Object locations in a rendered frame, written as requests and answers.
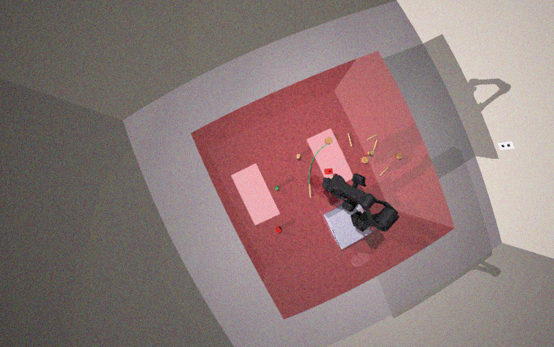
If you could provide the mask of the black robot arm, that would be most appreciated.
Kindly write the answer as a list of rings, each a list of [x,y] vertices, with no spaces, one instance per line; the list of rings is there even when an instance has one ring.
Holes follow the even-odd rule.
[[[369,226],[377,227],[379,230],[387,232],[399,219],[398,212],[392,205],[389,205],[386,201],[377,200],[371,193],[367,194],[350,184],[346,184],[344,178],[340,175],[334,175],[332,179],[325,177],[322,182],[322,187],[327,192],[333,193],[336,198],[343,200],[348,197],[365,209],[363,213],[358,211],[351,215],[353,225],[362,232]],[[370,207],[374,203],[383,204],[385,207],[380,213],[371,214]]]

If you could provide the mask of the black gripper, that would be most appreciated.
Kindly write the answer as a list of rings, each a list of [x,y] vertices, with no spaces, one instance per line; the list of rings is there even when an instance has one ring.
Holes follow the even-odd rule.
[[[352,182],[353,182],[352,186],[355,187],[355,188],[357,188],[358,184],[366,187],[365,177],[361,176],[357,173],[354,173],[354,175],[352,176]],[[347,197],[347,199],[348,199],[347,201],[346,200],[343,201],[342,207],[344,209],[346,209],[347,211],[352,212],[358,203],[356,201],[352,201],[348,197]]]

